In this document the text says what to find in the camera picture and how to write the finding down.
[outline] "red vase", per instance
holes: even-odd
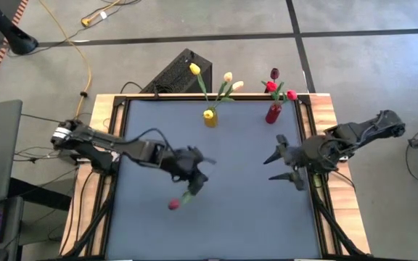
[[[279,117],[280,112],[282,112],[282,106],[281,104],[275,104],[273,103],[270,108],[269,111],[267,112],[266,115],[266,122],[269,124],[275,123],[276,119]]]

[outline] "vase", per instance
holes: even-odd
[[[207,110],[204,111],[202,114],[204,118],[204,124],[208,126],[209,128],[215,128],[217,127],[218,118],[217,118],[217,111],[214,107],[208,107]]]
[[[274,102],[270,108],[269,111],[267,112],[266,115],[266,122],[268,124],[273,124],[276,122],[276,119],[279,117],[280,112],[282,112],[282,105],[281,104],[277,104],[276,102]]]

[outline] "yellow tulip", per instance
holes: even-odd
[[[237,89],[241,88],[244,86],[245,83],[243,83],[242,81],[233,83],[233,91],[236,91]]]
[[[189,69],[192,71],[192,74],[193,75],[199,75],[200,73],[201,73],[201,69],[200,69],[200,67],[199,66],[197,66],[196,64],[194,64],[194,63],[191,63],[190,65],[189,65]]]
[[[227,72],[227,73],[224,74],[224,80],[226,82],[231,82],[232,79],[233,79],[233,75],[232,75],[231,72]]]
[[[206,120],[210,120],[214,117],[214,112],[210,109],[207,109],[203,112],[202,116],[206,119]]]

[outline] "red tulip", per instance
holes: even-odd
[[[266,90],[267,91],[275,91],[276,90],[276,83],[268,81],[266,83]]]
[[[180,201],[179,199],[172,199],[169,203],[168,203],[168,209],[170,210],[176,210],[180,207]]]
[[[287,98],[290,101],[294,101],[298,98],[298,94],[296,93],[296,91],[289,90],[289,91],[287,91]]]
[[[270,78],[272,80],[276,80],[279,78],[279,76],[280,76],[280,71],[276,68],[272,69],[272,71],[270,72]]]

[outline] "gray floor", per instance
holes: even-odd
[[[99,0],[46,0],[68,33],[81,28],[80,17],[101,5]],[[302,32],[392,30],[418,28],[417,0],[293,0]],[[40,42],[62,40],[48,14],[31,0],[20,25]],[[76,40],[198,36],[227,33],[290,33],[292,26],[283,0],[143,0],[123,7]],[[402,138],[378,141],[351,160],[358,203],[372,253],[379,257],[418,260],[418,182],[404,162],[406,140],[418,131],[418,34],[304,38],[318,92],[331,93],[340,122],[364,121],[380,109],[393,109],[407,124]],[[93,84],[84,112],[94,95],[116,93],[128,80],[145,86],[181,50],[190,48],[214,64],[213,80],[227,70],[245,81],[246,92],[262,91],[272,67],[278,67],[289,88],[306,91],[300,57],[293,38],[269,40],[143,43],[81,47],[88,57]],[[85,66],[70,47],[33,56],[6,57],[0,68],[0,101],[22,99],[23,112],[63,120],[73,116],[78,92],[86,82]],[[128,92],[137,92],[134,87]],[[22,119],[17,148],[49,146],[54,123]],[[418,175],[418,150],[410,164]],[[71,166],[57,160],[20,162],[14,176],[33,183],[47,182]],[[67,192],[72,176],[54,184]],[[46,211],[27,206],[27,223]],[[47,240],[47,229],[65,221],[56,212],[40,228],[24,229],[25,242]],[[53,257],[54,243],[32,244],[23,259]]]

